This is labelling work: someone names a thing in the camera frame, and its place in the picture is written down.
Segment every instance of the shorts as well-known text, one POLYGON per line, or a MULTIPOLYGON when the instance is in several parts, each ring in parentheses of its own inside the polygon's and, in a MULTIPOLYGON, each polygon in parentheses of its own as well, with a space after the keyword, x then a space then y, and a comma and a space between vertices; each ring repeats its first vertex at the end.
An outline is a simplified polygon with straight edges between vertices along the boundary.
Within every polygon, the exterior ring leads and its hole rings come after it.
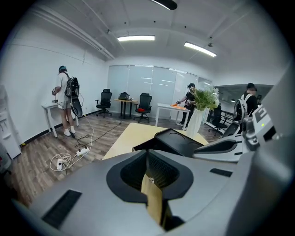
POLYGON ((58 108, 65 110, 66 108, 71 108, 71 100, 66 97, 64 102, 58 102, 58 108))

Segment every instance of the white t-shirt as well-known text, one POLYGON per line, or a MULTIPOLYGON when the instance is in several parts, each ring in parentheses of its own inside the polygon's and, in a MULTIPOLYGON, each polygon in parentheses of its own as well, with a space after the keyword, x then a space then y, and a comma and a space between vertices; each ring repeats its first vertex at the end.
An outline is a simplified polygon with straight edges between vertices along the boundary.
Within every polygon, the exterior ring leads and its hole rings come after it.
POLYGON ((65 101, 65 89, 69 78, 64 72, 57 75, 55 86, 60 87, 60 91, 57 93, 58 103, 65 101))

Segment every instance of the desk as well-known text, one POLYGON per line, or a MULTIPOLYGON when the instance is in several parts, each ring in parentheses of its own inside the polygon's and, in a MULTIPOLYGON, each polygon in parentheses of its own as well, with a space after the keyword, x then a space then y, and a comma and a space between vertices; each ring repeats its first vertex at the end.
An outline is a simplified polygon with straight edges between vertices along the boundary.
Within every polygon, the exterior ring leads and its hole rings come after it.
MULTIPOLYGON (((156 133, 165 129, 166 128, 146 124, 130 123, 114 145, 106 153, 103 160, 121 154, 130 153, 132 152, 133 147, 154 138, 156 133)), ((177 132, 186 135, 186 131, 177 130, 177 132)), ((208 144, 206 139, 204 139, 200 134, 197 134, 193 139, 201 144, 208 144)))
MULTIPOLYGON (((41 106, 44 108, 45 118, 46 118, 46 122, 47 122, 47 125, 48 125, 48 131, 51 132, 50 128, 52 128, 52 131, 54 133, 54 137, 57 138, 57 134, 56 134, 54 124, 53 124, 53 120, 52 120, 52 116, 51 116, 51 109, 57 108, 57 103, 49 102, 49 103, 44 103, 41 106)), ((76 119, 77 126, 79 126, 78 117, 75 116, 75 119, 76 119)))
POLYGON ((179 115, 179 112, 186 112, 186 117, 185 117, 185 121, 184 121, 184 124, 183 124, 183 130, 184 128, 186 127, 186 123, 188 121, 188 117, 189 117, 189 113, 190 113, 190 110, 188 109, 181 109, 181 108, 176 108, 176 107, 173 107, 169 104, 164 104, 164 103, 158 103, 158 109, 157 109, 157 114, 156 114, 156 125, 158 125, 158 119, 159 119, 159 112, 160 112, 160 109, 166 109, 166 110, 173 110, 173 111, 177 111, 177 116, 176 116, 176 122, 177 122, 177 119, 178 119, 178 115, 179 115))
POLYGON ((131 118, 131 112, 132 112, 132 103, 138 103, 138 101, 129 101, 129 100, 120 100, 120 99, 114 99, 114 101, 120 101, 121 102, 121 116, 122 116, 122 109, 123 109, 123 103, 124 103, 124 114, 123 119, 126 119, 126 102, 130 103, 130 111, 129 111, 129 118, 131 118))

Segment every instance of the green leaves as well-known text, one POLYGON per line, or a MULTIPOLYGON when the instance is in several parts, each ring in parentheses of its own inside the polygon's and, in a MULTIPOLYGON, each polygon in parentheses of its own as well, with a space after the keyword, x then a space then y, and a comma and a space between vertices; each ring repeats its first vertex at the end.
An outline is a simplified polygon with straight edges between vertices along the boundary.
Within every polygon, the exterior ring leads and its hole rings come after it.
POLYGON ((215 100, 218 97, 218 94, 213 88, 210 88, 209 90, 195 89, 194 96, 195 96, 196 107, 198 110, 203 111, 207 107, 213 110, 214 108, 218 106, 218 104, 215 103, 215 100))

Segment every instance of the potted plant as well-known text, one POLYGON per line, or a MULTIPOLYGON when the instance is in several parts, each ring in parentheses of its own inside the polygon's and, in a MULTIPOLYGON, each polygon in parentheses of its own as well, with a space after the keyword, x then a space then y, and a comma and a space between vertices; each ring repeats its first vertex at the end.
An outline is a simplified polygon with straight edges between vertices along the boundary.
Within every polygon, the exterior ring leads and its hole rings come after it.
POLYGON ((193 94, 195 96, 195 108, 187 128, 187 135, 190 138, 195 137, 200 129, 204 110, 207 107, 213 110, 219 105, 218 88, 195 89, 193 94))

